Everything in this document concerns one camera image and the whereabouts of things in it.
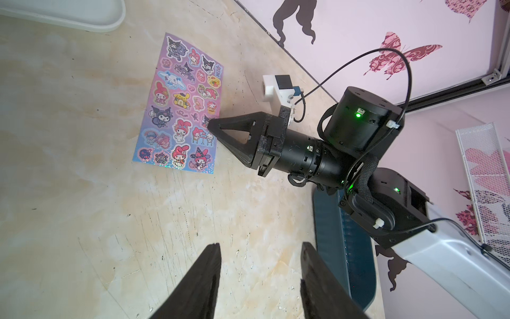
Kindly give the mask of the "teal plastic storage box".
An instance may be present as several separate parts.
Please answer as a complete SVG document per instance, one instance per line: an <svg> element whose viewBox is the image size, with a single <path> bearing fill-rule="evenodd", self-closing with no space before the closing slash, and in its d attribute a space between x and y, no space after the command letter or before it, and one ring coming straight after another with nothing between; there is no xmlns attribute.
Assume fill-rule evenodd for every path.
<svg viewBox="0 0 510 319"><path fill-rule="evenodd" d="M367 310L377 292L373 244L366 232L338 206L343 193L313 192L317 252L353 301Z"/></svg>

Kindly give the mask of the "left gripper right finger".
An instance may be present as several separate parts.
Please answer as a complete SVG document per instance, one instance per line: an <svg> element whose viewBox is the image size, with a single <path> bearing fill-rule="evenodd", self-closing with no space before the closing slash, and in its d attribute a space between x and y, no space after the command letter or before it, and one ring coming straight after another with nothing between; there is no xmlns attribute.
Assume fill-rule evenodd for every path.
<svg viewBox="0 0 510 319"><path fill-rule="evenodd" d="M306 319L367 317L309 242L301 246L300 293Z"/></svg>

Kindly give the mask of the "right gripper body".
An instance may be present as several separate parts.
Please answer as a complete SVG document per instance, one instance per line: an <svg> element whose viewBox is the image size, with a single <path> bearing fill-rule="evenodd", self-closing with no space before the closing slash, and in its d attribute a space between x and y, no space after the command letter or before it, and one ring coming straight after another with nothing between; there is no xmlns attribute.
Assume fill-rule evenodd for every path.
<svg viewBox="0 0 510 319"><path fill-rule="evenodd" d="M259 145L264 145L263 148L260 148L262 159L258 168L259 176L266 177L281 158L290 115L290 111L279 111L279 115L271 115L267 119L263 138L259 143Z"/></svg>

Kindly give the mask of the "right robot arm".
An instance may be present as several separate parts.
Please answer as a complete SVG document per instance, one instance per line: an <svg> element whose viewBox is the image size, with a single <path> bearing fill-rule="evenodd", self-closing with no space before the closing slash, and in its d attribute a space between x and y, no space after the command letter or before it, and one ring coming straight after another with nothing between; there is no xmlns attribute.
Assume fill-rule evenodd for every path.
<svg viewBox="0 0 510 319"><path fill-rule="evenodd" d="M509 267L426 194L379 160L402 131L405 110L350 86L327 109L317 138L289 129L290 109L215 118L209 131L246 167L287 173L296 187L343 191L339 206L381 247L392 249L478 318L509 317Z"/></svg>

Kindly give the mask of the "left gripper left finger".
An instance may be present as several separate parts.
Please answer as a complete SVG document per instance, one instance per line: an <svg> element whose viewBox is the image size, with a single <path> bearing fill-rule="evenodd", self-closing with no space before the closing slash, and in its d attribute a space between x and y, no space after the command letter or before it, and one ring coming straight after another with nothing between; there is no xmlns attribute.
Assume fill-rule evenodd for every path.
<svg viewBox="0 0 510 319"><path fill-rule="evenodd" d="M215 317L222 258L220 245L209 244L152 318Z"/></svg>

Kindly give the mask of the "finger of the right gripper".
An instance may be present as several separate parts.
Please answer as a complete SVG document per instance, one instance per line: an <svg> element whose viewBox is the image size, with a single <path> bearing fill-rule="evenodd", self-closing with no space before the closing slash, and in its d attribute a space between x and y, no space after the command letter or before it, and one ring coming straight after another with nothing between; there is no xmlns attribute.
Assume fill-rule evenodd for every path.
<svg viewBox="0 0 510 319"><path fill-rule="evenodd" d="M214 118L207 129L244 166L258 167L256 156L268 114L255 112L229 118Z"/></svg>

